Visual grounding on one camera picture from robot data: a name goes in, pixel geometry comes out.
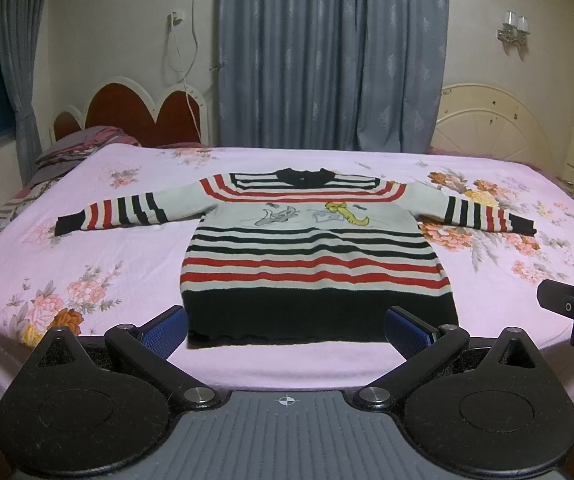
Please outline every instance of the blue gripper pad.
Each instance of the blue gripper pad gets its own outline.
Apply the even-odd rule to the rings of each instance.
[[[392,308],[388,309],[385,314],[385,337],[390,345],[407,360],[434,343],[431,332]]]
[[[141,343],[158,357],[167,359],[185,340],[187,330],[187,312],[181,308],[145,332]]]

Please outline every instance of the curtain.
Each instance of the curtain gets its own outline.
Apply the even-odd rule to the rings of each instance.
[[[0,0],[0,69],[16,121],[18,166],[25,185],[41,143],[32,108],[34,58],[44,0]]]
[[[425,152],[449,0],[220,0],[221,144]]]

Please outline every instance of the pink bedsheet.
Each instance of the pink bedsheet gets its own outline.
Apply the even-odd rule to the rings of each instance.
[[[475,336],[523,327],[574,400],[571,321],[536,302],[536,286],[544,278],[574,284],[574,201],[538,173],[518,164],[450,156],[124,145],[107,146],[81,163],[0,235],[0,397],[27,355],[18,342],[35,345],[56,316],[75,332],[102,334],[119,322],[142,324],[180,302],[178,277],[196,220],[54,238],[58,215],[215,173],[288,167],[419,180],[534,219],[535,238],[433,224],[421,228],[451,279],[461,325]],[[359,386],[402,357],[387,344],[326,342],[181,347],[170,361],[208,384],[287,389]]]

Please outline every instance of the sweater collar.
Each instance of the sweater collar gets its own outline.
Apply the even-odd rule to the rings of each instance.
[[[336,173],[323,168],[318,171],[297,171],[292,168],[285,168],[276,171],[276,177],[281,182],[298,189],[311,189],[324,187],[336,177]]]

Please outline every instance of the red stripe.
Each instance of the red stripe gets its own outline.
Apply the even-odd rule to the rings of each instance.
[[[217,200],[221,200],[222,202],[267,202],[266,198],[232,198],[232,197],[228,197],[228,196],[224,196],[216,191],[214,191],[211,188],[211,185],[209,184],[209,180],[206,178],[201,179],[201,185],[203,186],[203,190],[205,190],[205,192],[217,199]],[[393,195],[390,196],[386,196],[383,198],[354,198],[352,196],[347,197],[346,200],[344,199],[339,199],[336,198],[335,200],[343,200],[344,202],[393,202],[394,200],[399,199],[402,194],[405,192],[405,189],[407,188],[407,184],[400,184],[398,186],[398,189],[396,190],[396,192]],[[274,203],[300,203],[300,202],[320,202],[320,203],[326,203],[329,202],[329,197],[325,198],[272,198],[272,202]]]
[[[258,267],[303,267],[304,269],[313,269],[319,265],[336,265],[341,267],[347,267],[348,269],[356,269],[357,267],[364,267],[364,266],[375,266],[375,267],[382,267],[383,269],[388,270],[399,270],[401,272],[425,272],[427,274],[440,274],[442,270],[442,266],[437,264],[435,266],[420,266],[420,265],[412,265],[412,264],[386,264],[381,262],[375,262],[368,258],[356,258],[355,260],[350,260],[346,262],[344,260],[340,260],[339,258],[335,258],[334,256],[321,256],[314,260],[292,260],[292,261],[284,261],[284,260],[214,260],[212,258],[197,258],[194,256],[190,256],[189,258],[185,258],[183,261],[183,266],[186,265],[204,265],[210,267],[251,267],[251,268],[258,268]]]
[[[337,274],[328,270],[321,270],[314,274],[299,274],[297,272],[284,272],[282,274],[272,274],[271,272],[257,272],[256,274],[235,274],[233,272],[185,272],[181,274],[182,283],[194,282],[255,282],[257,280],[269,280],[271,282],[300,282],[314,283],[321,280],[332,280],[341,283],[397,283],[398,285],[416,285],[424,288],[439,290],[445,285],[449,285],[449,280],[445,277],[438,282],[424,280],[422,278],[402,278],[390,276],[380,272],[371,272],[359,276],[349,274]]]
[[[486,207],[487,211],[487,231],[494,232],[494,216],[493,216],[493,209],[489,206]]]
[[[504,219],[504,211],[502,209],[498,210],[498,218],[500,219],[500,232],[507,232],[507,222]]]
[[[103,229],[107,229],[112,226],[112,201],[103,200],[103,206],[105,208],[105,218],[103,219]]]
[[[87,229],[96,229],[96,220],[98,220],[98,204],[92,204],[91,209],[91,219],[88,223]]]
[[[387,181],[386,186],[381,189],[380,191],[372,192],[372,191],[310,191],[310,192],[280,192],[280,193],[267,193],[267,192],[240,192],[233,190],[231,187],[227,187],[225,181],[222,179],[222,175],[214,175],[214,180],[218,187],[229,193],[230,195],[234,196],[261,196],[261,197],[280,197],[280,196],[379,196],[391,191],[391,188],[394,186],[393,183]]]

